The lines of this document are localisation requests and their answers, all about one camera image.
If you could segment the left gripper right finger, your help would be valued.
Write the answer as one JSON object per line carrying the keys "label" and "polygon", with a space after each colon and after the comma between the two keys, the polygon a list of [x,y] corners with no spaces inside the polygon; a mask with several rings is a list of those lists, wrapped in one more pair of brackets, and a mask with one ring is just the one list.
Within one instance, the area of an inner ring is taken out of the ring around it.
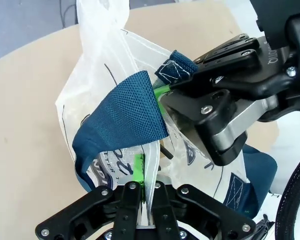
{"label": "left gripper right finger", "polygon": [[178,223],[186,224],[209,240],[247,240],[256,223],[190,184],[174,188],[157,181],[152,218],[160,240],[180,240]]}

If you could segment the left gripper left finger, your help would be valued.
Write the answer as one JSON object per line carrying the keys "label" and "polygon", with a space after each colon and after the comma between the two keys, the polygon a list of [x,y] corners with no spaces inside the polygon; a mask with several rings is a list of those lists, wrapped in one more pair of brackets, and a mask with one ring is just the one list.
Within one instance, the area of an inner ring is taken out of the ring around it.
{"label": "left gripper left finger", "polygon": [[113,223],[113,240],[133,240],[143,200],[145,155],[134,156],[132,177],[111,189],[98,186],[35,227],[40,240],[86,240]]}

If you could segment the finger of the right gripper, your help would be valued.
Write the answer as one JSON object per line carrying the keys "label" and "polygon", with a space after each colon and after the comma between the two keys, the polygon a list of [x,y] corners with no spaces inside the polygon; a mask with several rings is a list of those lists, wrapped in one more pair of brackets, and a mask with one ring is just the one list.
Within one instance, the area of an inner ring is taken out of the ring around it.
{"label": "finger of the right gripper", "polygon": [[235,160],[248,138],[247,129],[278,106],[274,95],[259,100],[233,100],[225,89],[197,98],[172,90],[161,94],[158,101],[166,120],[217,166]]}

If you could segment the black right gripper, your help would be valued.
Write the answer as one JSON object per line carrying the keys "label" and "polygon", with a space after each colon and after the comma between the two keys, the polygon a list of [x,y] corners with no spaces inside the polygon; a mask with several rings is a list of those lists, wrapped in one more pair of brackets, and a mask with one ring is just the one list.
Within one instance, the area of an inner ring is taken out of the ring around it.
{"label": "black right gripper", "polygon": [[174,51],[155,75],[192,98],[217,90],[237,98],[277,96],[278,106],[260,117],[275,121],[300,112],[300,14],[286,21],[283,36],[286,43],[279,44],[268,36],[238,35],[194,61]]}

